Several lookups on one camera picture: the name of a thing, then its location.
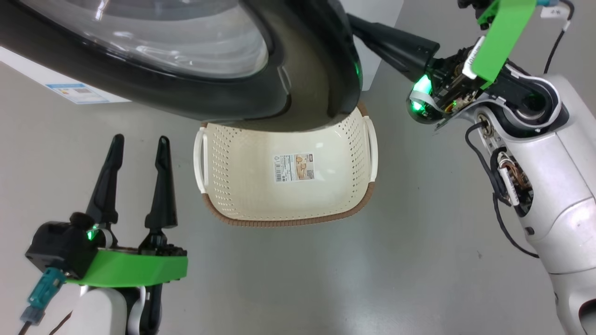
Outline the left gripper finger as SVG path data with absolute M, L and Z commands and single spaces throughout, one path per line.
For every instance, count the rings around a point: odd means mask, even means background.
M 156 187 L 145 227 L 151 231 L 177 227 L 175 183 L 170 140 L 160 136 L 156 153 Z
M 117 176 L 123 163 L 124 146 L 125 137 L 122 134 L 113 136 L 87 207 L 87 215 L 91 216 L 95 223 L 118 222 L 118 212 L 115 208 Z

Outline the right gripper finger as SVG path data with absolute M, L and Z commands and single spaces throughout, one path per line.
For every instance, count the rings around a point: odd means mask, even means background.
M 429 49 L 402 42 L 363 40 L 364 45 L 411 82 L 425 74 Z
M 386 53 L 401 59 L 428 58 L 435 55 L 440 44 L 377 22 L 366 21 L 349 13 L 347 15 L 354 36 L 368 49 L 381 56 Z

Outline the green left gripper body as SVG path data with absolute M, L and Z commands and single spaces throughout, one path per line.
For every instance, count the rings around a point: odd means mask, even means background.
M 65 271 L 77 284 L 98 288 L 132 288 L 177 281 L 187 276 L 187 251 L 170 244 L 151 250 L 120 248 L 112 243 L 110 231 L 94 230 L 93 238 L 68 240 Z

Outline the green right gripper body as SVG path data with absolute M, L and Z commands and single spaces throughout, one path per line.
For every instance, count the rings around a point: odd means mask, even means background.
M 527 26 L 535 0 L 463 1 L 461 7 L 481 11 L 477 23 L 485 34 L 470 47 L 445 59 L 432 57 L 415 75 L 409 95 L 409 116 L 423 124 L 449 120 L 477 101 L 498 81 L 519 37 Z

